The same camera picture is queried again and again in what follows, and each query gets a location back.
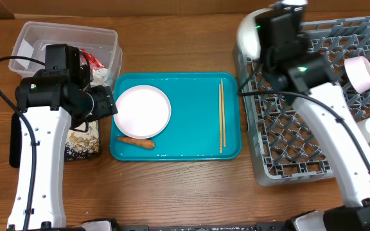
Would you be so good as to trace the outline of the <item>pink bowl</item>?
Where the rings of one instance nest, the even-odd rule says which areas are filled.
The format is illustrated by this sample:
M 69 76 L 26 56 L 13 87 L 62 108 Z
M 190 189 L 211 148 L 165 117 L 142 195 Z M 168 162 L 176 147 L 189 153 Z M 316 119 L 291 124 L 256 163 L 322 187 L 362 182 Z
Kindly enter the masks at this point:
M 366 57 L 345 59 L 344 68 L 349 82 L 359 94 L 370 89 L 370 63 Z

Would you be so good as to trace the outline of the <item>pink plate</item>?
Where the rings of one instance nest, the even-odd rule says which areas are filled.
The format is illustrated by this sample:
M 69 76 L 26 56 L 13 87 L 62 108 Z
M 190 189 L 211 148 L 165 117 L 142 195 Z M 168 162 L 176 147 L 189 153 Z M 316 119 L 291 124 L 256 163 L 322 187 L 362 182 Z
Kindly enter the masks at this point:
M 138 85 L 116 100 L 114 123 L 126 136 L 148 139 L 161 133 L 170 121 L 172 107 L 166 94 L 151 85 Z

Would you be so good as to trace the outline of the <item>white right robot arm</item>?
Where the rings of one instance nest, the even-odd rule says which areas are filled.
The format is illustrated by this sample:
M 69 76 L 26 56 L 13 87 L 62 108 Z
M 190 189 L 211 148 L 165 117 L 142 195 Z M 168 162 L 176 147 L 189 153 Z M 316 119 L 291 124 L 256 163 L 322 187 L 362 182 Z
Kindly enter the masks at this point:
M 317 139 L 343 204 L 290 220 L 292 230 L 370 230 L 370 147 L 346 105 L 327 61 L 308 52 L 300 5 L 260 10 L 253 17 L 262 73 L 271 93 L 286 96 Z

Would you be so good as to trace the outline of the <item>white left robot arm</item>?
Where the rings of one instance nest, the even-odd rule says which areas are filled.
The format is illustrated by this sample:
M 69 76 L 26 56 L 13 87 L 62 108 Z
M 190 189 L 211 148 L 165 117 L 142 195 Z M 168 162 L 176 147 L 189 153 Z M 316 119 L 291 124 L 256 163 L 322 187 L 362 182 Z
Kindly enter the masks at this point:
M 44 68 L 15 91 L 20 112 L 21 158 L 8 230 L 66 226 L 63 172 L 70 129 L 116 114 L 110 87 L 90 86 L 83 53 L 67 44 L 46 47 Z

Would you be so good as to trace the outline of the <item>rice and peanuts food waste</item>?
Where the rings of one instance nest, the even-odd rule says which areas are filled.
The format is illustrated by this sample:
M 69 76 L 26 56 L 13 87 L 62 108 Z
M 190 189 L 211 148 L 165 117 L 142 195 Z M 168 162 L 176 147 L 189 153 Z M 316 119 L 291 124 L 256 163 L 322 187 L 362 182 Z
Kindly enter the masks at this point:
M 69 130 L 66 139 L 66 160 L 94 158 L 100 151 L 100 124 L 90 122 L 87 132 Z

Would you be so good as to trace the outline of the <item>white tissue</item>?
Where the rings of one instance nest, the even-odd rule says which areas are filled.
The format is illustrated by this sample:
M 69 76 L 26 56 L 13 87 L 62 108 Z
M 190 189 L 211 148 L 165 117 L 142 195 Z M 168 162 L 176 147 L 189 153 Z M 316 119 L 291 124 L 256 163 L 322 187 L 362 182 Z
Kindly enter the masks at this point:
M 92 81 L 90 82 L 92 87 L 102 85 L 109 86 L 108 81 L 108 69 L 101 67 L 94 67 L 92 70 Z

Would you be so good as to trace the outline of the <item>red snack wrapper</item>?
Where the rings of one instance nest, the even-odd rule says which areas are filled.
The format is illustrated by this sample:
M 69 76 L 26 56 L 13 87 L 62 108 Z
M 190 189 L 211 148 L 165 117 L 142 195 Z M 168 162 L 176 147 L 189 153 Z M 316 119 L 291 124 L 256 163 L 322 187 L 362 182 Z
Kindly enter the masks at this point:
M 79 48 L 81 65 L 89 65 L 92 71 L 105 69 L 105 66 L 92 54 L 88 53 L 86 49 Z

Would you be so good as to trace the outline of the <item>white bowl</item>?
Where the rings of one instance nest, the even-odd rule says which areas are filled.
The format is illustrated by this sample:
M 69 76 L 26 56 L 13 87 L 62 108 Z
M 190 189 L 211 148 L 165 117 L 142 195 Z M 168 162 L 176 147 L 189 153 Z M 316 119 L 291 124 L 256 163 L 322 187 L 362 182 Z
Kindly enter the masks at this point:
M 238 27 L 237 46 L 244 55 L 254 60 L 261 56 L 261 25 L 256 21 L 256 18 L 269 11 L 271 11 L 271 8 L 263 8 L 248 14 Z

